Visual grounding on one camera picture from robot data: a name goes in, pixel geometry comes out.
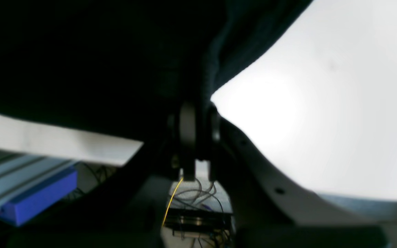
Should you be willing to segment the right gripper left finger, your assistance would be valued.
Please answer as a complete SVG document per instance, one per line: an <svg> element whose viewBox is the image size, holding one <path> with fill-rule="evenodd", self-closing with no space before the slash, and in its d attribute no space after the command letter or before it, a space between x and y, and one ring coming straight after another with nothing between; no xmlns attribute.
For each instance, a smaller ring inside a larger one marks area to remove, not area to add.
<svg viewBox="0 0 397 248"><path fill-rule="evenodd" d="M123 168L68 207L25 225L10 248L164 248L167 195L180 172L195 176L196 113L192 103Z"/></svg>

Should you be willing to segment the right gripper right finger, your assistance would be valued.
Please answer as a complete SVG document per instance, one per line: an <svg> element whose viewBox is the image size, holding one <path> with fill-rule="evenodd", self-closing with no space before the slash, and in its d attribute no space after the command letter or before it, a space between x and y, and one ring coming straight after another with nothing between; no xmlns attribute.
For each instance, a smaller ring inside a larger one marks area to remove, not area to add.
<svg viewBox="0 0 397 248"><path fill-rule="evenodd" d="M235 248L397 248L397 225L379 224L301 187L214 104L207 121L212 178L230 198Z"/></svg>

